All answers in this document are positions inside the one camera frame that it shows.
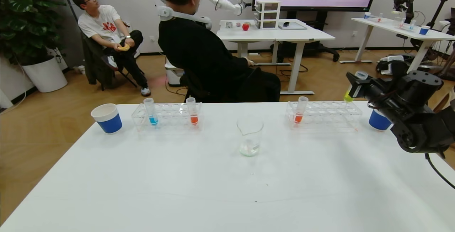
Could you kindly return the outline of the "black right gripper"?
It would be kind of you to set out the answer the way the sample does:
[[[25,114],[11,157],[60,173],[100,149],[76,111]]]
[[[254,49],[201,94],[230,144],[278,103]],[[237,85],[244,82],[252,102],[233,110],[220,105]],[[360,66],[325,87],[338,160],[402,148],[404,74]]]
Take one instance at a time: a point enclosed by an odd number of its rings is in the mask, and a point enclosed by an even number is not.
[[[352,99],[375,101],[380,96],[385,95],[385,87],[381,85],[380,81],[377,79],[362,80],[356,74],[350,72],[346,73],[346,78],[351,84],[348,95]]]

